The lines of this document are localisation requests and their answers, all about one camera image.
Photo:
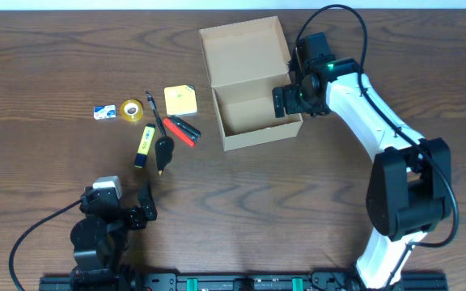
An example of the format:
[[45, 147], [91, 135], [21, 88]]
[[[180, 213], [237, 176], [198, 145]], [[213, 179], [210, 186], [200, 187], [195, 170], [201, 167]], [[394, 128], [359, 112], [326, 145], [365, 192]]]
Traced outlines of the brown cardboard box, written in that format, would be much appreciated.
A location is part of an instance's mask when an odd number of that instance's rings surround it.
[[290, 83], [290, 53], [276, 16], [199, 31], [225, 151], [296, 137], [299, 114], [277, 118], [272, 90]]

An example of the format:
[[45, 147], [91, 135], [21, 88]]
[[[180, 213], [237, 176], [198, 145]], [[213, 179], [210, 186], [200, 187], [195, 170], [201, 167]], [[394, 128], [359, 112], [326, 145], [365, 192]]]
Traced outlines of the black pencil sharpener with pencil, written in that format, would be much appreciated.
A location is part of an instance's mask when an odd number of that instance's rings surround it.
[[170, 137], [161, 137], [155, 143], [156, 165], [159, 176], [163, 174], [166, 166], [172, 161], [174, 141]]

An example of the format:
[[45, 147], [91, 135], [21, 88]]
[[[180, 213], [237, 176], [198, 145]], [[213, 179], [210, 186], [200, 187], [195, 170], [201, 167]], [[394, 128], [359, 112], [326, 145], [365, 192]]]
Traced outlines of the red black stapler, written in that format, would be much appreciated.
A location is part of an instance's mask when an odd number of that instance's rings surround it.
[[189, 147], [194, 147], [201, 136], [198, 129], [177, 116], [164, 118], [163, 124]]

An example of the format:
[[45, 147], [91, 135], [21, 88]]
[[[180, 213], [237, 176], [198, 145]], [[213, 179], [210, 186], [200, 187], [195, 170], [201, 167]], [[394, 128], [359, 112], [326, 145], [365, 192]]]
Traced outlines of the yellow tape roll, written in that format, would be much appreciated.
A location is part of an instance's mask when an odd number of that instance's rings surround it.
[[143, 117], [143, 107], [138, 100], [128, 99], [121, 105], [120, 113], [126, 121], [136, 122]]

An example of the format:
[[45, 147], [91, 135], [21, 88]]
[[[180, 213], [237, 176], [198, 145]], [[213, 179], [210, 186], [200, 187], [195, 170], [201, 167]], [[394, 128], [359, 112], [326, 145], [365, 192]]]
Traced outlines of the yellow spiral notepad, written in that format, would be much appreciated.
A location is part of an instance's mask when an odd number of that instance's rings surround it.
[[164, 88], [164, 98], [169, 116], [182, 116], [197, 113], [197, 98], [192, 85], [179, 85]]

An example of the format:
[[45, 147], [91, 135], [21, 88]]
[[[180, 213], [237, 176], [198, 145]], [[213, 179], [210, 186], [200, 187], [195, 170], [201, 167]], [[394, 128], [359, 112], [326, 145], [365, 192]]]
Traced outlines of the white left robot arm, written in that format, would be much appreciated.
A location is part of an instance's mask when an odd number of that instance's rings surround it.
[[139, 205], [123, 208], [121, 190], [113, 177], [87, 187], [80, 211], [86, 215], [70, 233], [76, 267], [70, 274], [73, 290], [140, 290], [143, 279], [121, 257], [129, 232], [143, 230], [157, 218], [149, 183], [138, 193]]

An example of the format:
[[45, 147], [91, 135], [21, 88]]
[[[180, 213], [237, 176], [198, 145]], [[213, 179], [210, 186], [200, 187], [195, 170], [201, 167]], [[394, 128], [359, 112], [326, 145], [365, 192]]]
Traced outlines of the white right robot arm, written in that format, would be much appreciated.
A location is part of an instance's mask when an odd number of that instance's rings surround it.
[[273, 89], [274, 111], [335, 112], [352, 130], [372, 161], [366, 210], [373, 230], [353, 268], [333, 282], [345, 290], [434, 289], [443, 279], [425, 273], [405, 276], [402, 268], [416, 247], [448, 216], [459, 222], [451, 188], [451, 151], [447, 143], [425, 139], [379, 97], [369, 78], [333, 68], [312, 73], [299, 85]]

